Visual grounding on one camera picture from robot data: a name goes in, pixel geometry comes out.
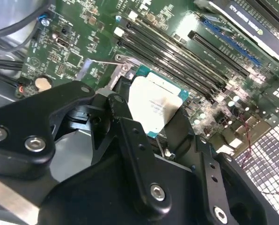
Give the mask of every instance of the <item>cable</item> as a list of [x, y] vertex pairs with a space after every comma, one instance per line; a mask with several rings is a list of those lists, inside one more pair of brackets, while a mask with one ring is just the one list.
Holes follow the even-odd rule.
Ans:
[[0, 64], [2, 64], [2, 65], [11, 65], [11, 66], [23, 66], [23, 62], [12, 61], [12, 60], [0, 60]]
[[163, 149], [162, 149], [162, 145], [160, 144], [160, 141], [158, 140], [158, 138], [156, 138], [156, 142], [157, 142], [157, 144], [158, 144], [158, 147], [159, 147], [160, 152], [162, 153], [162, 157], [164, 158], [164, 151], [163, 151]]
[[30, 24], [33, 20], [37, 19], [41, 14], [43, 14], [53, 2], [54, 0], [44, 0], [41, 7], [39, 7], [37, 10], [35, 10], [33, 13], [31, 13], [21, 21], [0, 29], [0, 38], [13, 34]]
[[249, 144], [249, 152], [248, 154], [245, 156], [245, 158], [243, 159], [241, 168], [244, 168], [244, 164], [245, 162], [249, 159], [249, 157], [252, 155], [252, 148], [251, 148], [251, 141], [250, 141], [250, 136], [249, 136], [249, 127], [248, 124], [244, 121], [242, 115], [240, 115], [240, 118], [242, 119], [242, 121], [244, 122], [245, 128], [246, 128], [246, 134], [247, 134], [247, 139], [248, 139], [248, 144]]
[[32, 31], [31, 31], [31, 33], [28, 35], [28, 37], [27, 37], [21, 44], [19, 44], [18, 46], [16, 46], [16, 47], [10, 47], [10, 48], [3, 48], [3, 47], [0, 46], [0, 50], [1, 50], [1, 51], [4, 51], [4, 52], [9, 52], [9, 53], [11, 53], [11, 52], [15, 52], [15, 51], [17, 51], [17, 50], [23, 48], [23, 47], [32, 39], [32, 37], [33, 37], [34, 34], [36, 33], [36, 31], [37, 31], [39, 25], [40, 25], [40, 22], [37, 21], [36, 24], [35, 24], [35, 26], [34, 26], [34, 28], [33, 28]]
[[0, 64], [0, 69], [8, 69], [8, 70], [14, 70], [14, 71], [21, 71], [22, 67], [18, 66], [9, 66], [9, 65], [1, 65]]
[[270, 192], [264, 192], [264, 191], [260, 191], [262, 194], [266, 194], [266, 195], [279, 195], [279, 191], [278, 192], [274, 192], [274, 193], [270, 193]]
[[3, 74], [0, 74], [0, 81], [5, 82], [12, 87], [17, 87], [19, 85], [17, 80], [10, 78], [8, 76], [5, 76]]
[[[249, 136], [248, 124], [243, 120], [242, 115], [240, 115], [240, 118], [242, 119], [242, 121], [243, 121], [244, 124], [245, 124], [246, 132], [247, 132], [247, 139], [248, 139], [248, 143], [249, 143], [249, 152], [248, 152], [248, 154], [245, 156], [245, 158], [243, 159], [243, 162], [242, 162], [242, 165], [241, 165], [241, 168], [243, 169], [243, 168], [244, 168], [245, 162], [249, 159], [249, 157], [252, 156], [252, 147], [251, 147], [251, 141], [250, 141], [250, 136]], [[265, 195], [279, 195], [279, 191], [278, 191], [278, 192], [274, 192], [274, 193], [264, 192], [264, 191], [260, 191], [260, 192], [261, 192], [262, 194], [265, 194]]]
[[[3, 48], [11, 48], [13, 47], [11, 44], [9, 44], [7, 41], [3, 40], [0, 38], [0, 46], [3, 47]], [[16, 57], [18, 57], [19, 59], [21, 60], [24, 60], [25, 59], [25, 54], [23, 54], [22, 52], [20, 51], [14, 51], [12, 52], [12, 54]]]

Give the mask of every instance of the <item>black ram slot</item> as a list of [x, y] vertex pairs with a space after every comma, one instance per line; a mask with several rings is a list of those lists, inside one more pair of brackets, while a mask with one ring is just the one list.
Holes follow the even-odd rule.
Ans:
[[166, 54], [170, 55], [170, 58], [175, 59], [177, 62], [177, 59], [179, 60], [179, 64], [185, 64], [185, 67], [188, 71], [190, 71], [192, 74], [198, 74], [198, 76], [201, 77], [205, 82], [208, 82], [209, 84], [212, 84], [213, 86], [217, 88], [221, 88], [225, 86], [225, 83], [222, 83], [219, 80], [216, 80], [215, 78], [211, 77], [210, 75], [206, 74], [202, 69], [197, 67], [192, 61], [186, 60], [186, 58], [182, 55], [180, 55], [177, 51], [171, 49], [166, 45], [165, 41], [162, 39], [155, 38], [155, 35], [153, 36], [148, 31], [143, 29], [142, 27], [131, 23], [131, 22], [122, 22], [121, 25], [124, 25], [125, 29], [130, 30], [132, 34], [135, 34], [137, 36], [141, 35], [147, 38], [151, 43], [155, 44], [157, 47], [161, 48], [163, 52], [166, 52]]
[[248, 77], [250, 73], [241, 67], [237, 62], [232, 60], [231, 58], [227, 57], [224, 53], [222, 53], [220, 50], [218, 50], [215, 46], [213, 46], [211, 43], [209, 43], [206, 39], [204, 39], [202, 36], [200, 36], [198, 33], [191, 31], [189, 33], [189, 38], [196, 43], [203, 46], [205, 49], [213, 53], [216, 57], [221, 59], [223, 62], [226, 63], [226, 65], [233, 69], [238, 74], [242, 75], [244, 78]]
[[213, 88], [217, 89], [213, 83], [208, 84], [207, 82], [203, 82], [203, 77], [201, 77], [199, 79], [198, 77], [196, 77], [196, 75], [194, 75], [192, 72], [190, 72], [186, 67], [182, 67], [180, 65], [181, 62], [174, 61], [175, 57], [173, 55], [171, 55], [171, 57], [166, 56], [164, 53], [162, 53], [162, 49], [159, 49], [157, 46], [155, 46], [149, 40], [146, 40], [146, 38], [144, 36], [142, 36], [141, 34], [134, 33], [134, 32], [128, 33], [128, 38], [135, 41], [137, 45], [149, 46], [149, 50], [152, 51], [154, 53], [154, 55], [156, 55], [160, 59], [164, 60], [167, 64], [172, 66], [175, 70], [179, 70], [181, 73], [189, 76], [192, 80], [195, 81], [195, 83], [199, 87], [204, 87], [207, 90], [212, 90]]
[[134, 43], [131, 42], [131, 40], [127, 41], [124, 39], [120, 39], [117, 44], [121, 47], [126, 48], [128, 51], [132, 51], [135, 55], [138, 55], [139, 58], [143, 58], [144, 60], [147, 60], [150, 64], [157, 66], [161, 70], [165, 71], [165, 73], [167, 73], [168, 75], [174, 77], [176, 80], [178, 80], [179, 82], [182, 82], [183, 84], [185, 84], [189, 88], [195, 90], [196, 92], [200, 93], [201, 95], [203, 95], [203, 96], [209, 95], [208, 91], [205, 91], [205, 90], [197, 87], [196, 85], [194, 85], [193, 82], [190, 83], [190, 81], [188, 81], [187, 79], [185, 79], [181, 76], [176, 76], [176, 72], [173, 71], [172, 69], [168, 68], [167, 65], [165, 65], [163, 62], [161, 62], [161, 60], [155, 59], [151, 55], [147, 54], [146, 47], [142, 48], [142, 47], [136, 46]]
[[273, 27], [279, 31], [279, 13], [277, 13], [266, 1], [246, 0], [260, 15], [262, 15]]
[[156, 63], [156, 65], [158, 65], [159, 63], [161, 63], [163, 66], [162, 67], [163, 70], [167, 71], [167, 69], [170, 69], [171, 71], [173, 71], [172, 74], [174, 74], [174, 77], [180, 77], [181, 79], [186, 79], [187, 81], [190, 81], [194, 84], [194, 86], [196, 88], [199, 88], [200, 90], [203, 90], [204, 93], [211, 93], [212, 90], [208, 87], [205, 86], [201, 86], [200, 83], [198, 83], [196, 80], [194, 80], [192, 77], [188, 76], [185, 77], [184, 73], [182, 71], [180, 71], [178, 68], [176, 68], [175, 66], [172, 66], [170, 63], [168, 63], [162, 56], [158, 56], [156, 55], [150, 48], [148, 48], [147, 46], [149, 45], [142, 45], [141, 42], [137, 42], [134, 39], [130, 39], [131, 37], [128, 36], [128, 38], [126, 38], [126, 40], [129, 40], [129, 43], [132, 43], [136, 48], [138, 49], [144, 49], [144, 53], [146, 53], [149, 56], [152, 56], [156, 61], [154, 63]]
[[218, 78], [220, 78], [223, 81], [228, 81], [229, 78], [227, 76], [225, 76], [221, 71], [217, 70], [216, 68], [214, 68], [213, 66], [209, 65], [207, 62], [205, 62], [202, 58], [198, 57], [197, 55], [193, 54], [192, 52], [190, 52], [187, 48], [185, 48], [182, 44], [176, 42], [172, 37], [170, 37], [169, 35], [167, 35], [165, 32], [163, 32], [161, 29], [153, 26], [151, 24], [150, 21], [148, 21], [146, 18], [139, 16], [139, 18], [141, 19], [141, 22], [144, 23], [150, 30], [154, 30], [157, 32], [157, 34], [165, 37], [167, 40], [169, 40], [172, 43], [175, 43], [177, 48], [180, 49], [180, 51], [182, 52], [186, 52], [188, 55], [190, 55], [191, 57], [195, 58], [196, 60], [198, 60], [201, 64], [207, 65], [207, 69], [208, 70], [212, 70], [212, 72], [214, 74], [216, 74], [216, 76]]

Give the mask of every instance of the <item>blue pcie slot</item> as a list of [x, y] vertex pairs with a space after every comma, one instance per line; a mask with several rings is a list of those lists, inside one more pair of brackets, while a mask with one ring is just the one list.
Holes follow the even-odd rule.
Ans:
[[213, 33], [215, 33], [217, 36], [222, 38], [224, 41], [226, 41], [229, 45], [231, 45], [233, 48], [235, 48], [240, 54], [247, 57], [250, 61], [252, 61], [256, 66], [261, 66], [261, 62], [259, 62], [255, 57], [251, 56], [246, 50], [242, 49], [237, 43], [235, 43], [231, 38], [228, 36], [223, 35], [220, 32], [219, 27], [211, 24], [207, 19], [202, 18], [203, 24], [208, 27]]

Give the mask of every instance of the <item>black cable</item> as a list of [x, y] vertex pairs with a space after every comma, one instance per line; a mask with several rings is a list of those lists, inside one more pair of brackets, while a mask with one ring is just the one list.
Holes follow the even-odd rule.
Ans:
[[9, 65], [1, 65], [0, 64], [0, 69], [8, 69], [8, 70], [14, 70], [14, 71], [21, 71], [22, 67], [19, 67], [19, 66], [9, 66]]
[[23, 62], [12, 61], [12, 60], [0, 60], [0, 64], [2, 64], [2, 65], [10, 65], [10, 66], [23, 66]]
[[28, 37], [21, 43], [19, 44], [18, 46], [15, 46], [15, 47], [10, 47], [10, 48], [4, 48], [2, 46], [0, 46], [0, 50], [1, 51], [4, 51], [4, 52], [15, 52], [15, 51], [18, 51], [19, 49], [23, 48], [31, 39], [32, 37], [34, 36], [34, 34], [36, 33], [38, 27], [40, 25], [40, 22], [37, 21], [33, 30], [31, 31], [31, 33], [28, 35]]
[[[0, 46], [3, 47], [3, 48], [11, 48], [13, 47], [11, 44], [9, 44], [7, 41], [3, 40], [0, 38]], [[25, 54], [20, 52], [20, 51], [15, 51], [15, 52], [12, 52], [12, 54], [16, 57], [18, 57], [19, 59], [21, 60], [24, 60], [25, 59]]]
[[10, 78], [8, 76], [5, 76], [3, 74], [0, 74], [0, 81], [7, 83], [8, 85], [10, 85], [12, 87], [17, 87], [19, 85], [17, 80]]
[[3, 29], [0, 29], [0, 38], [13, 34], [18, 30], [22, 29], [23, 27], [27, 26], [28, 24], [30, 24], [32, 21], [37, 19], [41, 14], [43, 14], [53, 2], [54, 0], [44, 0], [41, 7], [39, 7], [36, 11], [34, 11], [33, 13], [31, 13], [21, 21], [14, 23], [13, 25], [10, 25]]

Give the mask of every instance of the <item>metal mesh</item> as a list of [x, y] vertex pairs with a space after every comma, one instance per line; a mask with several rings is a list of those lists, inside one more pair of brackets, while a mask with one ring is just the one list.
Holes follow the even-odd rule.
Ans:
[[[261, 192], [279, 192], [279, 124], [251, 146], [252, 154], [244, 163], [244, 171]], [[249, 150], [236, 158], [242, 166]], [[279, 213], [279, 194], [264, 194]]]

